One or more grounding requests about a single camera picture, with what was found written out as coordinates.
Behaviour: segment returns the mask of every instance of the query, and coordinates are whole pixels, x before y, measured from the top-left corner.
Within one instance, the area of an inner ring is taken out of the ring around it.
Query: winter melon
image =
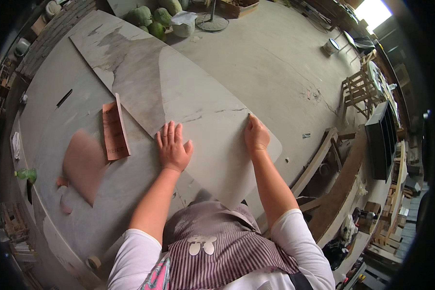
[[[142,6],[129,11],[124,19],[137,27],[149,26],[152,23],[152,13],[147,6]]]
[[[166,8],[158,8],[153,14],[153,19],[160,22],[165,27],[169,27],[169,22],[171,21],[171,15]]]
[[[159,6],[167,9],[171,16],[176,15],[182,11],[179,0],[158,0]]]
[[[166,28],[160,22],[153,22],[148,26],[148,32],[161,41],[166,41]]]
[[[146,26],[140,26],[139,27],[141,30],[143,30],[143,31],[145,31],[145,32],[148,32],[148,28],[146,27]]]

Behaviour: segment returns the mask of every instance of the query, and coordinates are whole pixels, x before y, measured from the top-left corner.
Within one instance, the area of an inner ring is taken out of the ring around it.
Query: plastic bottle
[[[19,179],[29,179],[30,182],[35,183],[37,179],[37,170],[35,168],[21,168],[20,170],[15,171],[15,176],[17,176]]]
[[[396,89],[396,87],[397,87],[396,84],[389,84],[389,85],[388,85],[388,89],[389,89],[389,90],[394,90],[394,89]]]

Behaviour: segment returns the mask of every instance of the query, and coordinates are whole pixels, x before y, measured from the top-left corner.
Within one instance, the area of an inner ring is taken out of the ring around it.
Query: metal stand
[[[211,14],[199,15],[195,20],[195,25],[206,32],[221,32],[229,25],[229,21],[219,15],[215,15],[216,2],[214,0]]]

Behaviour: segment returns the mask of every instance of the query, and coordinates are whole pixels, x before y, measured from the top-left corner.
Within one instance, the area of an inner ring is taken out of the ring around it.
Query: bright light
[[[381,0],[365,0],[354,10],[358,20],[364,19],[369,25],[369,31],[374,30],[392,14]]]

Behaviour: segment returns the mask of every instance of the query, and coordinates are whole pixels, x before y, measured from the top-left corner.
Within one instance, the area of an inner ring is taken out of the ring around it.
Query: right hand
[[[258,151],[266,151],[270,140],[269,131],[255,115],[248,115],[244,136],[250,156],[254,156]]]
[[[159,160],[163,168],[179,173],[186,169],[193,153],[191,140],[182,144],[182,124],[174,125],[174,121],[164,124],[162,132],[156,133],[159,147]]]

